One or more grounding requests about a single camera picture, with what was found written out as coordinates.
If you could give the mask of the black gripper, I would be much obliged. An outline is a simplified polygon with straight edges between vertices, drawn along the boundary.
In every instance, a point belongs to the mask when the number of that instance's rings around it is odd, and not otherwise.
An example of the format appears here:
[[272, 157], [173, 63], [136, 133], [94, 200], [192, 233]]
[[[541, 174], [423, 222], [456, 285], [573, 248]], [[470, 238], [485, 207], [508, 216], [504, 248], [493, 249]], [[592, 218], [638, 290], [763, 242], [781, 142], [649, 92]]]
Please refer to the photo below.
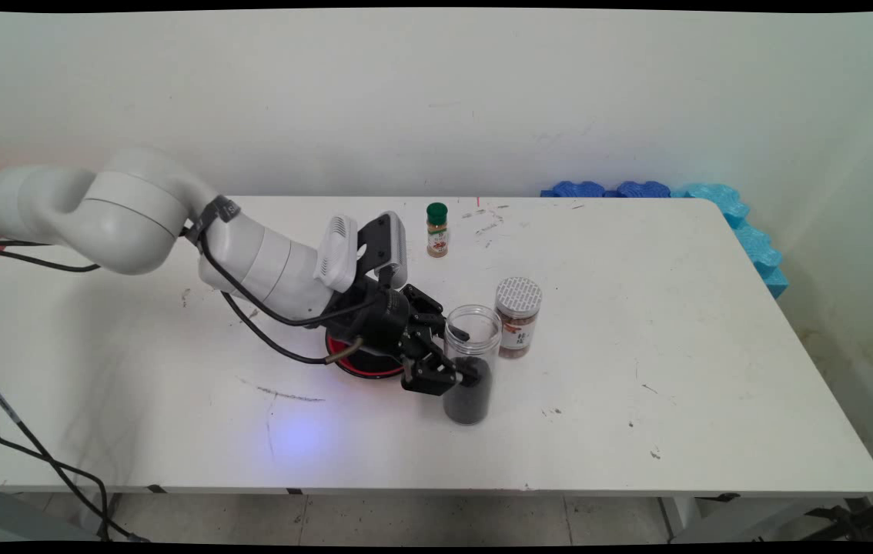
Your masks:
[[429, 339], [403, 339], [412, 325], [426, 327], [440, 339], [450, 335], [468, 342], [471, 338], [467, 331], [447, 324], [443, 306], [415, 286], [405, 286], [404, 295], [372, 279], [359, 278], [351, 290], [331, 295], [324, 315], [348, 308], [353, 311], [324, 322], [326, 334], [341, 343], [338, 349], [328, 348], [331, 358], [338, 360], [340, 353], [360, 338], [362, 352], [393, 360], [401, 358], [401, 386], [406, 392], [441, 396], [455, 386], [475, 387], [483, 381], [479, 359], [450, 358]]

